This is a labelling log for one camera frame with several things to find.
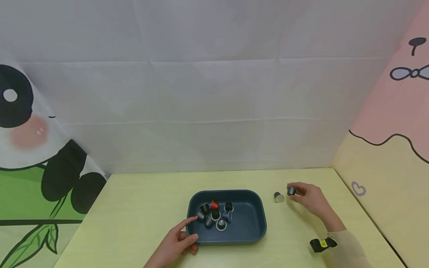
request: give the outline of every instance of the yellow tag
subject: yellow tag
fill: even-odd
[[[325,240],[320,241],[320,245],[321,245],[322,247],[328,247],[328,244],[326,244],[326,241],[325,241]]]

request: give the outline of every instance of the heart drawing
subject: heart drawing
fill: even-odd
[[[353,189],[354,193],[355,193],[357,196],[364,196],[364,195],[366,194],[366,189],[365,189],[365,187],[364,187],[364,186],[359,185],[359,183],[357,183],[357,182],[355,182],[355,181],[352,181],[352,183],[351,183],[351,187],[352,187],[352,189]]]

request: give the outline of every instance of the tray rim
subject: tray rim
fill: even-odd
[[[197,241],[197,244],[253,244],[253,243],[258,242],[259,240],[261,240],[265,236],[265,234],[267,232],[267,220],[266,220],[266,217],[265,217],[265,210],[264,210],[264,205],[262,203],[262,199],[259,197],[259,195],[256,192],[254,192],[252,190],[248,190],[248,189],[203,190],[203,191],[199,191],[199,192],[195,193],[191,197],[191,199],[189,200],[187,217],[191,217],[191,215],[190,215],[190,209],[191,209],[190,205],[191,205],[192,200],[194,199],[194,197],[196,195],[198,195],[200,193],[205,193],[205,192],[213,193],[213,192],[235,192],[235,191],[250,192],[250,193],[256,195],[256,197],[258,198],[259,202],[261,203],[262,216],[263,216],[264,223],[265,223],[265,228],[263,229],[262,234],[258,238],[256,238],[256,239],[247,239],[247,240],[222,240],[222,241],[213,241],[213,240],[211,240],[211,241],[202,241],[202,242]],[[186,226],[186,233],[187,233],[187,235],[191,235],[191,233],[189,232],[189,227],[188,226]]]

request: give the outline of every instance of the left hand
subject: left hand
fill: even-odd
[[[198,240],[198,235],[193,234],[188,236],[186,232],[181,232],[181,230],[196,219],[198,219],[198,217],[187,218],[173,227],[161,241],[160,245],[143,268],[167,267],[172,264],[180,254],[186,254],[187,251],[195,255],[198,250],[198,246],[195,244]]]

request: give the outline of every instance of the white backdrop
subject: white backdrop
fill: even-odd
[[[107,173],[326,167],[422,0],[2,0]]]

